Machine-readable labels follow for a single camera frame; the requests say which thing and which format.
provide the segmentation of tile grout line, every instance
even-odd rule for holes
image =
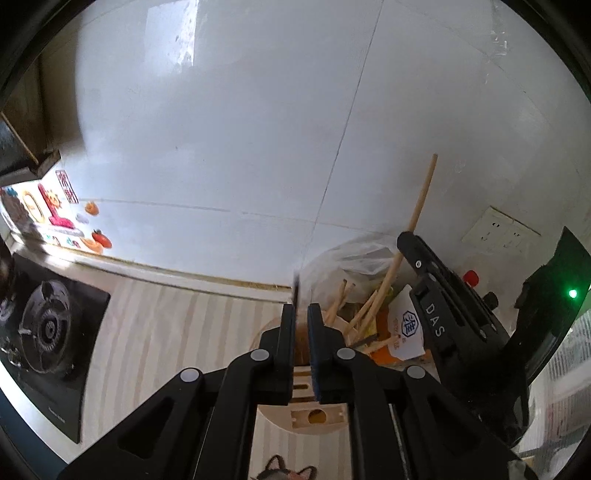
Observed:
[[[304,267],[304,261],[306,260],[306,255],[308,254],[308,250],[310,249],[310,244],[312,243],[312,239],[314,238],[314,231],[316,230],[316,224],[318,223],[318,218],[320,217],[320,211],[322,210],[322,206],[324,204],[324,199],[326,198],[326,192],[329,189],[329,183],[330,183],[330,179],[332,178],[332,174],[335,170],[336,161],[339,158],[341,145],[343,144],[343,140],[345,139],[345,133],[347,132],[347,127],[349,126],[349,120],[351,119],[351,113],[353,112],[353,107],[355,105],[355,99],[357,98],[357,92],[359,91],[359,85],[361,85],[361,78],[363,78],[363,72],[365,70],[365,63],[368,60],[369,51],[371,50],[371,45],[374,41],[375,31],[378,29],[379,18],[382,14],[383,7],[384,7],[384,0],[382,0],[382,3],[379,6],[378,16],[375,20],[374,30],[372,31],[371,38],[369,39],[368,49],[367,49],[367,52],[365,52],[365,58],[363,59],[363,65],[361,66],[361,72],[359,73],[359,80],[357,81],[357,86],[355,87],[355,92],[353,94],[353,101],[351,101],[351,107],[349,108],[349,113],[347,114],[347,120],[345,120],[345,127],[343,128],[343,134],[340,137],[339,146],[336,149],[335,159],[333,160],[332,167],[330,168],[329,178],[326,181],[326,187],[324,188],[324,193],[322,194],[322,200],[320,201],[320,206],[318,207],[318,213],[316,214],[316,220],[314,220],[314,226],[312,227],[312,232],[310,233],[310,240],[308,241],[308,244],[306,245],[306,247],[304,248],[304,251],[303,251],[301,264],[300,264],[300,270]]]

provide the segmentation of orange object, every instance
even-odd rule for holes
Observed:
[[[100,243],[98,243],[94,238],[81,238],[80,241],[82,241],[82,243],[85,244],[95,254],[102,255],[103,246]]]
[[[88,215],[92,215],[93,217],[99,214],[99,208],[95,202],[87,202],[84,206],[84,210],[86,213],[88,213]]]
[[[100,230],[95,230],[92,232],[92,238],[95,240],[95,242],[100,243],[105,248],[111,248],[113,246],[111,240],[104,236]]]

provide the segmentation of wall socket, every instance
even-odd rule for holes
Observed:
[[[484,215],[474,224],[462,238],[462,242],[479,250],[495,253],[523,254],[540,234],[527,228],[508,215],[493,207],[488,207]]]

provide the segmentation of wooden cabinet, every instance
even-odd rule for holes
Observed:
[[[60,159],[46,127],[35,61],[0,113],[0,187],[40,179]]]

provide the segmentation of wooden chopstick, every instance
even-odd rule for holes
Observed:
[[[427,171],[427,177],[423,182],[423,187],[421,188],[421,192],[418,196],[418,200],[416,205],[414,206],[413,215],[410,217],[410,222],[408,223],[408,228],[406,231],[414,232],[415,228],[417,227],[418,217],[421,215],[421,211],[423,206],[425,205],[425,200],[427,198],[427,192],[429,191],[429,186],[431,185],[431,179],[433,178],[433,172],[435,171],[435,166],[437,165],[437,157],[436,153],[433,154],[431,157],[431,163],[429,164],[429,170]],[[398,270],[400,269],[400,265],[402,264],[402,253],[397,251],[392,259],[392,264],[390,268],[386,272],[386,276],[382,281],[382,284],[379,286],[378,295],[376,296],[374,302],[371,304],[369,308],[368,314],[363,320],[361,324],[361,328],[357,331],[356,337],[353,339],[354,342],[359,341],[363,338],[365,331],[368,329],[369,324],[375,318],[379,308],[382,306],[386,295],[388,294],[388,289],[392,284],[396,275],[398,275]]]
[[[367,313],[371,304],[374,302],[376,295],[378,294],[377,290],[371,294],[370,298],[363,304],[363,306],[359,309],[359,311],[355,314],[355,316],[351,319],[349,324],[345,327],[345,331],[343,335],[347,335],[355,325],[363,318],[363,316]]]

